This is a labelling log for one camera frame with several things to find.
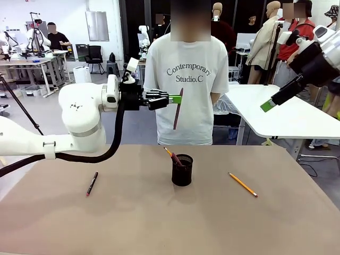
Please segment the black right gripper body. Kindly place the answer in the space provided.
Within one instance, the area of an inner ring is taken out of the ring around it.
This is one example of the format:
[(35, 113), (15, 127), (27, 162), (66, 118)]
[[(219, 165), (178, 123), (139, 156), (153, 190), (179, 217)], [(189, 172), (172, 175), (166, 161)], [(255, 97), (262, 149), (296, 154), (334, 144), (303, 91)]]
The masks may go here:
[(295, 56), (289, 67), (296, 73), (288, 84), (323, 85), (333, 79), (333, 68), (324, 58), (318, 42), (313, 41)]

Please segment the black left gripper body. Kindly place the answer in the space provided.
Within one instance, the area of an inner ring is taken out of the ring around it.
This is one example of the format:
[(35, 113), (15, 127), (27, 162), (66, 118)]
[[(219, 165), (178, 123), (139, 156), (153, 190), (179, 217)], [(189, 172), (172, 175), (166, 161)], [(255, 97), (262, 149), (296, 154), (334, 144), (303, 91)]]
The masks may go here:
[(123, 103), (125, 111), (138, 111), (145, 105), (143, 97), (144, 89), (138, 82), (127, 84), (121, 82), (119, 85), (120, 103)]

